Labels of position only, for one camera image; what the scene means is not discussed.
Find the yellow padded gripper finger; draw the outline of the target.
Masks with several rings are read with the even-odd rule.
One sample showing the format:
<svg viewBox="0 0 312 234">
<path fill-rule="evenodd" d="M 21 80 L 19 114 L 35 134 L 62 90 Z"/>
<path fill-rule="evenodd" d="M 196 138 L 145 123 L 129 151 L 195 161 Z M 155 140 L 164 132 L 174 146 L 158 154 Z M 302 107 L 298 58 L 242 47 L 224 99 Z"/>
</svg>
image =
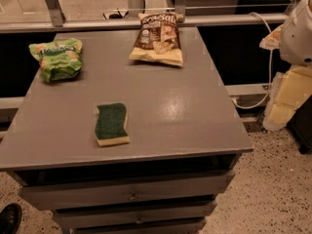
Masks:
<svg viewBox="0 0 312 234">
<path fill-rule="evenodd" d="M 282 26 L 279 25 L 260 41 L 259 47 L 270 51 L 279 49 L 281 42 L 281 31 Z"/>
</svg>

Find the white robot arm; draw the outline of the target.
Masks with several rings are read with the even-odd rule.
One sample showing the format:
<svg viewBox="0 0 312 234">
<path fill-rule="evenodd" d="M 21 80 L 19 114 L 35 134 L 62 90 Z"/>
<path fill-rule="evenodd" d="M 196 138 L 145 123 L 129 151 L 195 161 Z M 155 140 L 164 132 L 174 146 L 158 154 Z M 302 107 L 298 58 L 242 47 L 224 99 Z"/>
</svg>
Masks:
<svg viewBox="0 0 312 234">
<path fill-rule="evenodd" d="M 259 44 L 265 50 L 278 49 L 290 64 L 312 65 L 312 0 L 300 0 L 284 23 Z"/>
</svg>

